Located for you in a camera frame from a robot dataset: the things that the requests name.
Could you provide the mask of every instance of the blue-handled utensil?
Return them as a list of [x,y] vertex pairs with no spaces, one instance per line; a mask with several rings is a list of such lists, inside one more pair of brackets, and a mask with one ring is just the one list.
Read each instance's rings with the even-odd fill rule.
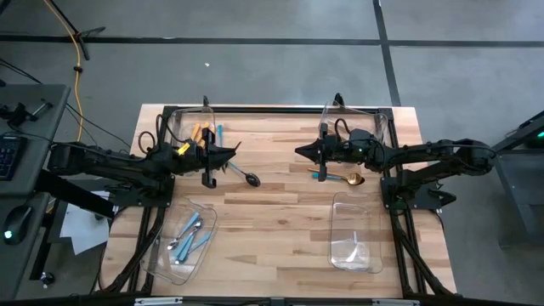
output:
[[200,216],[198,212],[195,212],[193,214],[193,217],[191,217],[189,219],[189,222],[187,222],[187,224],[181,229],[178,236],[175,237],[172,241],[170,241],[170,243],[168,243],[167,250],[173,250],[178,246],[179,240],[185,234],[185,232],[189,229],[189,227],[193,225],[193,223],[198,219],[198,216]]
[[195,239],[194,235],[191,235],[191,237],[187,237],[187,242],[181,249],[181,252],[176,257],[176,264],[181,264],[185,261],[185,258],[187,258],[187,254],[189,253],[190,245],[193,243],[193,239]]
[[[223,146],[223,126],[221,124],[218,125],[218,137],[219,137],[219,146]],[[258,179],[258,176],[255,175],[255,173],[245,173],[240,168],[238,168],[232,161],[228,161],[226,164],[224,164],[221,169],[223,170],[223,173],[225,173],[225,169],[227,166],[231,166],[239,173],[242,173],[246,177],[246,182],[250,184],[253,187],[258,187],[261,185],[261,181]]]
[[191,243],[193,243],[193,239],[195,239],[196,232],[201,227],[202,219],[199,218],[196,220],[195,225],[193,225],[193,230],[183,239],[181,245],[176,249],[176,252],[174,254],[176,258],[176,264],[183,262],[183,259],[187,256],[187,253],[189,252]]
[[[312,173],[312,178],[314,178],[314,179],[317,179],[319,176],[320,176],[319,173]],[[342,178],[339,178],[338,176],[334,176],[334,175],[327,175],[326,177],[328,179],[342,179]]]
[[208,241],[210,239],[210,236],[212,236],[212,232],[207,232],[197,243],[195,243],[195,245],[193,245],[190,249],[189,249],[189,254],[191,254],[194,250],[196,250],[197,248],[199,248],[201,245],[203,245],[204,243],[206,243],[206,241]]
[[[319,170],[314,170],[314,169],[308,169],[308,171],[313,172],[313,173],[319,173]],[[348,184],[350,184],[352,186],[360,185],[360,184],[363,184],[365,182],[365,178],[360,176],[360,174],[358,174],[358,173],[350,173],[350,174],[348,174],[348,176],[343,176],[343,175],[331,173],[331,174],[328,174],[326,177],[329,178],[329,175],[335,177],[335,178],[332,178],[332,179],[343,179],[346,182],[348,182]],[[313,177],[318,178],[319,174],[313,174]]]

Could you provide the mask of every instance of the clear plastic bin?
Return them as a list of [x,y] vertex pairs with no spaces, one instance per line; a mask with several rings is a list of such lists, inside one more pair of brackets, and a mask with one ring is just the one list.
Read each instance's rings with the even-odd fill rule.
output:
[[[362,110],[336,104],[334,101],[327,102],[323,107],[320,124],[317,126],[318,131],[321,123],[326,123],[328,133],[336,133],[335,123],[340,118],[346,121],[348,129],[359,128],[366,130],[372,133],[377,140],[385,144],[385,139],[388,137],[388,118],[384,114],[370,114]],[[338,136],[344,140],[349,139],[349,133],[342,122],[338,123],[337,130]]]
[[[176,137],[180,140],[191,138],[194,132],[195,125],[198,124],[200,129],[197,138],[201,137],[202,128],[208,124],[210,131],[215,133],[215,115],[210,107],[194,107],[189,109],[176,110],[168,120],[168,126],[172,129]],[[171,145],[181,146],[174,138],[170,139]]]
[[[195,213],[199,213],[200,218],[202,218],[202,225],[196,231],[192,245],[196,246],[205,235],[209,235],[209,239],[203,245],[189,253],[184,262],[176,264],[176,253],[179,249],[176,247],[168,250],[167,246],[174,237],[179,235],[179,232]],[[142,269],[155,277],[170,281],[174,285],[183,285],[196,274],[198,267],[204,259],[207,248],[212,242],[217,229],[217,217],[217,213],[213,209],[195,204],[186,198],[172,205],[167,210],[167,216],[155,243],[151,245],[144,258],[140,261]],[[184,236],[180,240],[180,246],[182,240],[192,229],[193,227],[191,226],[185,231]]]
[[345,192],[334,195],[330,261],[339,269],[379,273],[383,269],[378,202]]

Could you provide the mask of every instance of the wooden tabletop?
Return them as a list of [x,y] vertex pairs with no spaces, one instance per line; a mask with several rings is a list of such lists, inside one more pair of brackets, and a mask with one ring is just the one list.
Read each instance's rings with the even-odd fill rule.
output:
[[[142,105],[135,136],[154,131],[155,117],[164,105]],[[416,111],[396,107],[394,122],[400,145],[422,142]],[[227,170],[217,173],[218,187],[201,185],[200,175],[176,178],[173,205],[180,197],[208,205],[218,214],[218,231],[194,279],[175,286],[155,278],[154,295],[399,298],[401,297],[391,223],[382,208],[379,173],[363,167],[332,164],[330,172],[361,173],[366,181],[348,186],[335,180],[318,183],[308,173],[311,161],[294,153],[317,138],[320,115],[215,114],[224,126],[224,146],[242,141],[233,162],[256,173],[262,185],[254,188]],[[349,117],[352,128],[372,130],[370,119]],[[141,155],[133,141],[132,153]],[[424,164],[409,165],[418,169]],[[379,225],[371,229],[380,242],[383,270],[378,274],[348,272],[329,262],[329,229],[332,198],[337,192],[355,192],[376,208]],[[129,208],[113,224],[102,263],[103,280],[110,284],[133,255],[141,208]],[[446,288],[455,291],[444,233],[430,212],[413,211],[420,252]],[[413,264],[406,254],[413,288]]]

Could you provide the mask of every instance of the gray floor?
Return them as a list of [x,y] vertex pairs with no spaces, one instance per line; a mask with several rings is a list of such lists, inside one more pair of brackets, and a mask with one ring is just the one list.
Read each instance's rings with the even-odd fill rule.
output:
[[[105,35],[162,37],[377,38],[371,0],[117,0],[58,1],[81,29]],[[382,0],[390,39],[544,39],[539,0]],[[36,0],[14,1],[0,32],[63,35]],[[89,46],[80,95],[84,114],[126,140],[143,103],[213,102],[320,105],[341,92],[350,105],[391,105],[379,47],[114,45]],[[400,101],[416,107],[425,140],[480,139],[494,144],[542,111],[542,48],[392,48]],[[0,43],[0,57],[46,83],[73,86],[70,44]],[[0,67],[0,78],[28,83]],[[70,101],[75,105],[73,96]],[[58,140],[77,126],[65,116]],[[92,127],[100,145],[122,145]],[[458,291],[471,298],[544,303],[544,252],[502,251],[497,239],[516,230],[496,173],[451,178],[458,196],[444,212],[445,235]],[[60,281],[42,290],[27,284],[20,298],[88,292],[90,264],[52,260]],[[70,258],[59,250],[59,258]]]

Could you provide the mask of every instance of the spoon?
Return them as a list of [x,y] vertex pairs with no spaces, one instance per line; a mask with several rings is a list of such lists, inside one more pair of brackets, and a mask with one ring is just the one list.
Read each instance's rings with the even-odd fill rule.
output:
[[238,168],[234,163],[229,161],[229,166],[236,169],[238,172],[246,176],[246,182],[253,187],[258,187],[261,185],[261,181],[258,179],[258,176],[255,173],[245,173],[240,168]]
[[198,212],[193,215],[193,218],[185,225],[185,227],[179,232],[179,235],[175,237],[170,243],[168,243],[167,250],[173,250],[178,247],[179,240],[184,235],[185,231],[189,229],[191,224],[201,223],[202,218],[198,218]]
[[187,253],[190,249],[190,245],[193,243],[193,239],[195,239],[195,234],[201,227],[202,219],[199,219],[195,222],[195,225],[193,225],[193,230],[187,235],[187,237],[184,238],[184,241],[181,244],[181,247],[179,248],[178,254],[176,256],[176,264],[180,264],[185,261]]
[[[315,170],[315,169],[308,169],[308,171],[313,172],[313,173],[319,173],[320,172],[319,170]],[[360,184],[363,184],[365,182],[365,178],[360,176],[360,174],[358,174],[358,173],[350,173],[350,174],[348,174],[348,176],[343,176],[343,175],[335,174],[335,173],[328,173],[327,176],[328,175],[332,175],[332,176],[338,177],[339,179],[343,179],[346,182],[348,182],[348,184],[350,184],[352,186],[360,185]]]

